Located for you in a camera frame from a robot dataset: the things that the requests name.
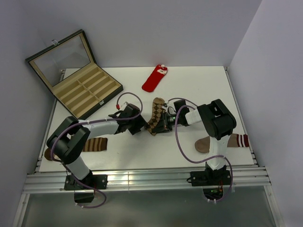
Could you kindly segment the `tan argyle sock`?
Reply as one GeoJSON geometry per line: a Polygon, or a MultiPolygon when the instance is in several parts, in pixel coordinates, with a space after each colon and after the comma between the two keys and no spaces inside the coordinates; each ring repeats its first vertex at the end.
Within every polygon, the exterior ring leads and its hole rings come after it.
{"type": "Polygon", "coordinates": [[[153,129],[158,125],[161,115],[165,112],[163,105],[165,101],[162,98],[156,97],[152,102],[152,114],[150,120],[145,124],[144,128],[152,135],[155,136],[156,133],[152,132],[153,129]]]}

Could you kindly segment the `red christmas sock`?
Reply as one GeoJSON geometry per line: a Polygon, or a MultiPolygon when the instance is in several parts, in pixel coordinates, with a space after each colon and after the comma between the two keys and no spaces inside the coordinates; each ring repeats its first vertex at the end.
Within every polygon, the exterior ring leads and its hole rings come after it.
{"type": "Polygon", "coordinates": [[[157,65],[142,85],[142,89],[146,92],[153,92],[167,72],[168,68],[165,65],[157,65]]]}

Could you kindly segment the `black compartment display box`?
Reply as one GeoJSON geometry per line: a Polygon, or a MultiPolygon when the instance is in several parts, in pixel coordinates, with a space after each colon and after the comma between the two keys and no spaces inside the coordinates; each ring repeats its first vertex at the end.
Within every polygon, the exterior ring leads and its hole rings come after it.
{"type": "Polygon", "coordinates": [[[84,30],[53,41],[26,62],[71,115],[85,120],[123,91],[98,66],[84,30]]]}

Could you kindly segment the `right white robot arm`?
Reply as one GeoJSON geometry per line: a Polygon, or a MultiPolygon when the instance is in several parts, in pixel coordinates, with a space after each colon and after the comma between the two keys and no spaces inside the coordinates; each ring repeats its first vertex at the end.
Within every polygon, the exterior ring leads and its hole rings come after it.
{"type": "Polygon", "coordinates": [[[199,162],[192,161],[192,163],[205,162],[206,168],[210,169],[205,172],[205,180],[209,184],[216,184],[222,177],[219,170],[225,168],[228,162],[225,156],[227,143],[233,129],[236,128],[236,120],[221,99],[200,106],[189,106],[187,105],[188,100],[183,98],[174,98],[174,100],[176,113],[168,113],[169,104],[164,103],[162,106],[164,111],[156,115],[156,119],[150,126],[151,134],[170,132],[173,126],[182,125],[187,127],[196,123],[203,123],[210,139],[210,157],[199,162]]]}

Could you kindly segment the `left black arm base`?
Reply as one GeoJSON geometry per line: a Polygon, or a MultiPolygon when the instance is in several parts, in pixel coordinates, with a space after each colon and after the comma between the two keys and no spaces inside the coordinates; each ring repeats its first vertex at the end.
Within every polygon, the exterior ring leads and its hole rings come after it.
{"type": "Polygon", "coordinates": [[[89,174],[83,180],[76,180],[73,175],[66,176],[64,190],[74,191],[74,201],[80,204],[88,204],[97,196],[93,189],[104,190],[107,188],[107,175],[89,174]]]}

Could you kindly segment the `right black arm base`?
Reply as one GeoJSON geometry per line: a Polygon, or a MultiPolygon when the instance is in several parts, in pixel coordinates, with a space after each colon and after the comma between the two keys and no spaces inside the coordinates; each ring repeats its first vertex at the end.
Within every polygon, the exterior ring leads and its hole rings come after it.
{"type": "Polygon", "coordinates": [[[225,185],[229,186],[229,191],[231,190],[233,175],[227,170],[226,165],[218,170],[213,170],[206,164],[205,170],[190,172],[187,182],[193,187],[210,186],[210,188],[203,188],[203,194],[208,200],[215,202],[224,197],[223,187],[225,185]]]}

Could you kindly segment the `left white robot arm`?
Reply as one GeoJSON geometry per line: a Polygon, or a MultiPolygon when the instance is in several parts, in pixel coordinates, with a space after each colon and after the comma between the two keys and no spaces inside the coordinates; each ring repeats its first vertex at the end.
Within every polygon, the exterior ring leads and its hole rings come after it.
{"type": "Polygon", "coordinates": [[[93,121],[77,120],[73,116],[64,119],[47,140],[46,144],[60,161],[74,175],[75,183],[82,189],[92,184],[92,171],[81,158],[87,140],[103,135],[115,135],[128,130],[132,135],[141,131],[146,121],[140,109],[133,104],[109,115],[107,118],[93,121]]]}

